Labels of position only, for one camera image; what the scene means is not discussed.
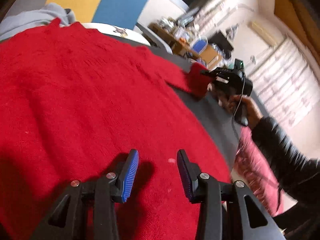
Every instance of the brown curtain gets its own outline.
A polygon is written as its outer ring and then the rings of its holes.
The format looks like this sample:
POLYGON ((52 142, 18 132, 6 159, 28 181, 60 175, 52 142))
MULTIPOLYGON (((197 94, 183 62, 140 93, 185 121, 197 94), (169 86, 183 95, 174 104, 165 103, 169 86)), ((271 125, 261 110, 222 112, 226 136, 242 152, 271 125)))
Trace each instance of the brown curtain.
POLYGON ((275 15, 309 48, 320 65, 320 31, 301 1, 276 0, 275 15))

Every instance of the hand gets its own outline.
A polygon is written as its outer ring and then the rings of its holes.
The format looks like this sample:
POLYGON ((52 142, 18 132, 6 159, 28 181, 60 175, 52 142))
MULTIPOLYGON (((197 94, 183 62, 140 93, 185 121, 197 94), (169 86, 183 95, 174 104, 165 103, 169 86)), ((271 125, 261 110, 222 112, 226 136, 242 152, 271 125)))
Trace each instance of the hand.
MULTIPOLYGON (((232 112, 236 110, 236 107, 240 101, 240 95, 230 96, 229 98, 229 106, 228 109, 232 112)), ((249 123, 249 128, 253 130, 256 125, 260 122, 261 118, 263 117, 262 113, 260 112, 259 107, 255 103, 255 101, 248 97, 242 96, 241 102, 245 104, 247 107, 247 118, 249 123)))

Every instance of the wooden desk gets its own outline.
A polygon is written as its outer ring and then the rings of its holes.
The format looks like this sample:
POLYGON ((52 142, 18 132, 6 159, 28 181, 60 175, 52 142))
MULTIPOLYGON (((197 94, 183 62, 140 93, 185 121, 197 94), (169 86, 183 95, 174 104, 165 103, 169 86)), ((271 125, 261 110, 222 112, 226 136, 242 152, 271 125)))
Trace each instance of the wooden desk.
POLYGON ((193 55, 193 59, 201 58, 207 63, 209 69, 212 69, 222 59, 221 55, 211 46, 207 46, 201 54, 198 54, 194 52, 188 44, 177 40, 172 33, 167 32, 158 24, 151 23, 149 28, 171 47, 173 54, 183 56, 186 52, 190 52, 193 55))

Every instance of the gray table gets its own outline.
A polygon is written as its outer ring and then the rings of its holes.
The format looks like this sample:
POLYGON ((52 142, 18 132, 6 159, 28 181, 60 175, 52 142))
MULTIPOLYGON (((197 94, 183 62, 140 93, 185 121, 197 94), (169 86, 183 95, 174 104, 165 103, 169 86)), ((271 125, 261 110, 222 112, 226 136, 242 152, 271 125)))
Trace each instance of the gray table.
MULTIPOLYGON (((131 44, 133 46, 141 46, 140 43, 135 41, 130 41, 124 38, 111 36, 117 40, 124 43, 131 44)), ((149 47, 153 54, 160 56, 170 62, 176 64, 185 71, 189 71, 191 63, 189 63, 184 58, 168 54, 164 49, 159 49, 156 47, 149 47)), ((199 122, 202 124, 204 129, 210 135, 216 146, 218 147, 221 154, 224 156, 230 170, 233 167, 236 151, 238 147, 238 137, 240 134, 240 125, 235 123, 235 130, 238 136, 236 136, 234 130, 232 129, 232 116, 224 111, 217 103, 215 99, 212 98, 210 94, 207 94, 201 100, 195 99, 192 95, 172 88, 185 105, 194 113, 199 122)), ((253 92, 252 98, 258 103, 263 114, 267 114, 267 111, 263 105, 258 100, 258 97, 253 92)))

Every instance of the gray fabric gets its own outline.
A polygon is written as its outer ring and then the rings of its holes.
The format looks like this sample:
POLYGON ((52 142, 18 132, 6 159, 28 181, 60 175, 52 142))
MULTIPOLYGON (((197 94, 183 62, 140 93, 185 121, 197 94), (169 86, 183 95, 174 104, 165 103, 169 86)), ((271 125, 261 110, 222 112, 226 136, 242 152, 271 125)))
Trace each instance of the gray fabric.
POLYGON ((76 16, 72 10, 64 9, 56 3, 49 3, 39 10, 9 16, 0 23, 0 41, 26 29, 47 25, 57 17, 61 19, 61 26, 68 26, 76 21, 76 16))

